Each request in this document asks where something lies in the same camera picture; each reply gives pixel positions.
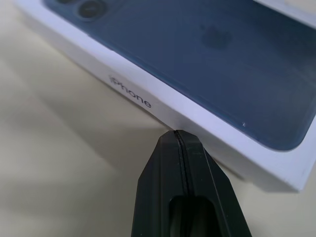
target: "apple logo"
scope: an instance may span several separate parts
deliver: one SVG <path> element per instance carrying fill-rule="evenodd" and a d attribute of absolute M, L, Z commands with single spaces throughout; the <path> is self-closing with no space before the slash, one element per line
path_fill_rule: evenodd
<path fill-rule="evenodd" d="M 209 48 L 225 49 L 233 39 L 231 33 L 222 31 L 216 26 L 208 28 L 201 26 L 201 29 L 205 31 L 201 39 L 202 43 Z"/>

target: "iphone box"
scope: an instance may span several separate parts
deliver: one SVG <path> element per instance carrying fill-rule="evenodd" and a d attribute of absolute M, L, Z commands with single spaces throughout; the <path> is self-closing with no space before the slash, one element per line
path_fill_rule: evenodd
<path fill-rule="evenodd" d="M 252 0 L 16 3 L 53 46 L 244 179 L 303 189 L 316 158 L 314 29 Z"/>

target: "camera lens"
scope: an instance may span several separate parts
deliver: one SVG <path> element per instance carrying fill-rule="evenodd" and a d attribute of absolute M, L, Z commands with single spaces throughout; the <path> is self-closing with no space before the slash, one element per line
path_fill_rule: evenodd
<path fill-rule="evenodd" d="M 60 3 L 69 3 L 69 2 L 71 2 L 73 0 L 57 0 L 57 1 L 60 2 Z"/>
<path fill-rule="evenodd" d="M 78 14 L 84 19 L 93 19 L 104 11 L 104 5 L 98 0 L 83 2 L 78 9 Z"/>

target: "table surface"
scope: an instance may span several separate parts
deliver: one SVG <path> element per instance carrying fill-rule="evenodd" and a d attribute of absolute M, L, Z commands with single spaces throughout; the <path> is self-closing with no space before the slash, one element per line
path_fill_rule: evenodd
<path fill-rule="evenodd" d="M 166 131 L 0 1 L 0 236 L 130 236 L 137 179 Z M 315 168 L 301 194 L 226 173 L 254 237 L 316 236 Z"/>

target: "white table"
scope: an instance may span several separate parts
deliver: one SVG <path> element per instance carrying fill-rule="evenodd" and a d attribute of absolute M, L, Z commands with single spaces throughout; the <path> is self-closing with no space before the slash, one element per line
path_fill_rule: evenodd
<path fill-rule="evenodd" d="M 0 1 L 0 236 L 128 237 L 137 179 L 167 129 Z M 227 171 L 254 237 L 316 236 L 316 169 L 299 194 Z"/>

